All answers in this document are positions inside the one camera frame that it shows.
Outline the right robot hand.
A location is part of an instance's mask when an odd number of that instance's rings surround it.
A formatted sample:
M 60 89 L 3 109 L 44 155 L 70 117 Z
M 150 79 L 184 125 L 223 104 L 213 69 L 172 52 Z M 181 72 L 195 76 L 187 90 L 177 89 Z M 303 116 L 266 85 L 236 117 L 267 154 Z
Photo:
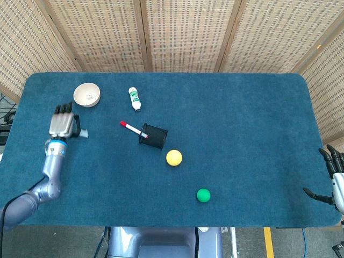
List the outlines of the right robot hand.
M 322 148 L 319 148 L 318 151 L 323 156 L 326 163 L 326 168 L 332 184 L 332 195 L 317 195 L 308 188 L 303 188 L 303 190 L 314 200 L 334 205 L 335 209 L 343 215 L 343 153 L 340 153 L 329 144 L 327 144 L 326 147 L 330 151 L 330 154 Z

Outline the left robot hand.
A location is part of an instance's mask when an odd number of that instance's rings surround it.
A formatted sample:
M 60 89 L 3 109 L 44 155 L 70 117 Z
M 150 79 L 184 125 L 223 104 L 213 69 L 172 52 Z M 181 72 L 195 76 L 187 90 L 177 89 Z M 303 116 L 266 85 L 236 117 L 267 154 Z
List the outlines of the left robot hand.
M 77 138 L 81 132 L 80 117 L 72 112 L 73 103 L 58 105 L 52 115 L 49 127 L 51 139 Z

